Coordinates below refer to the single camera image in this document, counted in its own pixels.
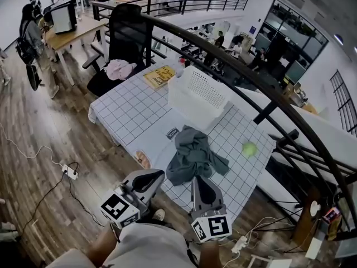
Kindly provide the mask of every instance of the computer monitor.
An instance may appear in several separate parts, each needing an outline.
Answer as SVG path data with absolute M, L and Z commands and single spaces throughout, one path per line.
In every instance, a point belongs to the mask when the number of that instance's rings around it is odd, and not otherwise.
M 75 1 L 64 1 L 51 10 L 52 21 L 56 34 L 67 33 L 76 30 Z

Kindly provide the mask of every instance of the wooden floor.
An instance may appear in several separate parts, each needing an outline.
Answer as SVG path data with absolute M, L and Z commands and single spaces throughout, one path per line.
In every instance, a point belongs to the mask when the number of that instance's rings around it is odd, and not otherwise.
M 86 38 L 86 43 L 93 40 Z M 34 92 L 27 80 L 25 66 L 14 47 L 7 51 L 6 66 L 12 81 L 9 86 L 0 86 L 0 122 L 8 138 L 29 156 L 33 156 L 41 145 L 53 149 L 54 160 L 61 164 L 77 161 L 79 179 L 74 181 L 73 191 L 85 207 L 94 213 L 101 223 L 105 219 L 99 213 L 99 196 L 114 188 L 127 174 L 139 165 L 122 148 L 116 147 L 101 125 L 94 125 L 87 118 L 89 104 L 95 97 L 86 89 L 94 70 L 83 70 L 82 63 L 90 56 L 89 46 L 82 48 L 73 44 L 65 54 L 76 85 L 71 87 L 66 80 L 60 63 L 54 64 L 60 91 L 51 100 L 40 87 Z M 0 207 L 2 221 L 11 221 L 19 232 L 31 218 L 37 202 L 62 177 L 61 168 L 51 162 L 51 152 L 43 149 L 37 158 L 30 160 L 22 156 L 13 144 L 6 141 L 0 132 L 0 198 L 7 201 Z M 153 201 L 155 207 L 164 208 L 166 220 L 186 238 L 192 236 L 187 214 L 163 192 Z M 234 223 L 234 228 L 246 234 L 261 218 L 281 214 L 267 203 L 267 199 L 255 190 L 249 202 Z M 20 244 L 33 262 L 42 260 L 49 264 L 72 247 L 86 250 L 96 238 L 100 227 L 86 214 L 80 204 L 70 196 L 69 182 L 64 179 L 39 206 L 35 219 L 27 226 Z M 241 252 L 238 260 L 228 267 L 247 267 L 250 254 L 279 256 L 272 249 L 294 247 L 290 235 L 280 232 L 264 232 L 250 247 Z M 231 239 L 239 235 L 234 232 Z M 221 246 L 221 260 L 225 264 L 234 255 L 230 252 L 233 243 Z M 293 267 L 337 267 L 333 262 L 335 247 L 324 247 L 319 261 L 309 261 L 303 253 L 288 254 L 293 257 Z

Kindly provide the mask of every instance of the electrical outlet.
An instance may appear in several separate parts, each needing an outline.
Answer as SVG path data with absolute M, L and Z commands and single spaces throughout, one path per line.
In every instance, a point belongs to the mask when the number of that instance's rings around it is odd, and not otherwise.
M 237 254 L 243 247 L 247 246 L 248 239 L 245 236 L 241 236 L 240 239 L 232 248 L 232 253 Z
M 75 172 L 72 168 L 68 167 L 67 165 L 63 165 L 62 172 L 66 173 L 68 177 L 71 179 L 76 180 L 78 178 L 78 173 Z

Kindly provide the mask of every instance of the pink cloth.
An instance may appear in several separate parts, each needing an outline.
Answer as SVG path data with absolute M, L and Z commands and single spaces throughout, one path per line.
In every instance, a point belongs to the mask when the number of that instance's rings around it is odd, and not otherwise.
M 125 60 L 111 60 L 104 70 L 111 80 L 126 80 L 136 66 L 137 64 L 129 64 Z

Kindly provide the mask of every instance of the green cloth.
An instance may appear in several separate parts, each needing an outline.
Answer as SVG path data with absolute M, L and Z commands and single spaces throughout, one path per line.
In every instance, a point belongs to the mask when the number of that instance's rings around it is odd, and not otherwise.
M 191 181 L 200 175 L 209 178 L 211 166 L 224 176 L 228 171 L 228 160 L 212 152 L 206 134 L 192 127 L 184 128 L 175 138 L 176 154 L 166 169 L 167 178 L 173 185 Z

